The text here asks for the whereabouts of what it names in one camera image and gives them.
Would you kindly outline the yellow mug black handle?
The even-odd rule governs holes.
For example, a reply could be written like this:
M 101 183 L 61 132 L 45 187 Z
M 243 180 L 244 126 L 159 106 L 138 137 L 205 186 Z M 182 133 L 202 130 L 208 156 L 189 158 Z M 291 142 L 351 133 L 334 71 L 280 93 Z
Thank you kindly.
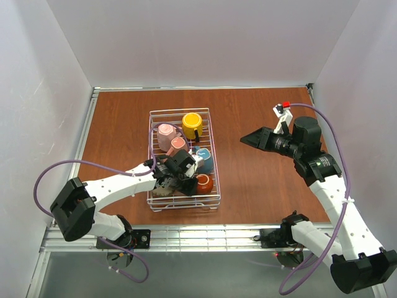
M 203 121 L 201 115 L 195 112 L 185 114 L 182 118 L 182 129 L 187 139 L 199 142 L 203 133 Z

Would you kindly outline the salmon pink floral mug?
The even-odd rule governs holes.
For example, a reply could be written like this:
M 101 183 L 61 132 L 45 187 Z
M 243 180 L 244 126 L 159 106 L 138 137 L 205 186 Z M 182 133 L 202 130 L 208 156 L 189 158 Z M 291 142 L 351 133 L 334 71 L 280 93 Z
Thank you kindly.
M 168 149 L 166 155 L 174 156 L 181 150 L 189 150 L 187 142 L 182 137 L 175 137 L 171 140 L 170 148 Z

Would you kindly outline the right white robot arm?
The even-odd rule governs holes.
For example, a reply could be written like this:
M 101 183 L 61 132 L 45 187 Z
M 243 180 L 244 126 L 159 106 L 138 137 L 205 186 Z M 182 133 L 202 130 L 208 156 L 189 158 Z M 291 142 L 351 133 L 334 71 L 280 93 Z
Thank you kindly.
M 303 214 L 282 220 L 280 235 L 286 243 L 307 247 L 331 272 L 336 286 L 345 294 L 384 283 L 396 270 L 395 250 L 385 250 L 365 224 L 354 200 L 345 198 L 342 171 L 332 155 L 321 149 L 321 128 L 312 117 L 299 117 L 288 129 L 261 127 L 240 141 L 262 151 L 293 159 L 296 172 L 320 201 L 334 231 L 320 232 Z

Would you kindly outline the dark glossy orange mug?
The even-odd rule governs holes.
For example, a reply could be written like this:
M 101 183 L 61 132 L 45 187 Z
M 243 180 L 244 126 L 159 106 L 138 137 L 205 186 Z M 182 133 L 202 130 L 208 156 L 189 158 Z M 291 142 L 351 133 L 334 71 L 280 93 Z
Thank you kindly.
M 208 174 L 198 174 L 197 178 L 197 194 L 206 195 L 212 192 L 213 179 Z

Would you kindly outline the beige ceramic mug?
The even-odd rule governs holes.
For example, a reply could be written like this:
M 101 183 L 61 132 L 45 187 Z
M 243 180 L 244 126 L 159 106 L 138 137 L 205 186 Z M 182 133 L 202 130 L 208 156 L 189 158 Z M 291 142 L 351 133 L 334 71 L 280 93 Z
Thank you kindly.
M 157 188 L 153 189 L 151 191 L 153 196 L 156 197 L 168 197 L 173 195 L 174 190 L 173 188 L 168 184 L 168 185 L 160 185 Z

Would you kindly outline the blue floral mug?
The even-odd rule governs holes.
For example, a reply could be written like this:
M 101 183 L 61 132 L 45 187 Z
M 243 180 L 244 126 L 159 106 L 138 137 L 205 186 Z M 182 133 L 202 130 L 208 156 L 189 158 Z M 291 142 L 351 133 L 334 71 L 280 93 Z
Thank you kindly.
M 193 152 L 203 158 L 203 165 L 197 168 L 197 174 L 210 174 L 214 169 L 213 155 L 208 148 L 194 146 Z

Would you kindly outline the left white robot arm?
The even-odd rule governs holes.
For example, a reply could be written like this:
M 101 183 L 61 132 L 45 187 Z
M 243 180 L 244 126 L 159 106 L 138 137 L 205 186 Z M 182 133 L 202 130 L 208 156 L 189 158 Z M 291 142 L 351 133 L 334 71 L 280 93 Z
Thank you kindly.
M 121 215 L 107 215 L 102 209 L 114 202 L 141 192 L 178 191 L 186 196 L 197 193 L 195 174 L 203 158 L 185 150 L 174 156 L 158 156 L 137 167 L 95 181 L 82 182 L 78 177 L 66 182 L 50 207 L 50 212 L 67 242 L 86 235 L 105 238 L 123 248 L 133 245 L 133 229 Z

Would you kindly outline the pale pink faceted mug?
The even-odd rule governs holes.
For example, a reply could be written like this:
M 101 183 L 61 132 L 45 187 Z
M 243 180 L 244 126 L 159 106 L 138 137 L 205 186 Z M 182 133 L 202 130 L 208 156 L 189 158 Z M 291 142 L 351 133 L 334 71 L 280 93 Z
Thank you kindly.
M 174 126 L 170 124 L 160 124 L 157 131 L 159 148 L 167 152 L 171 147 L 171 141 L 180 136 L 181 133 Z

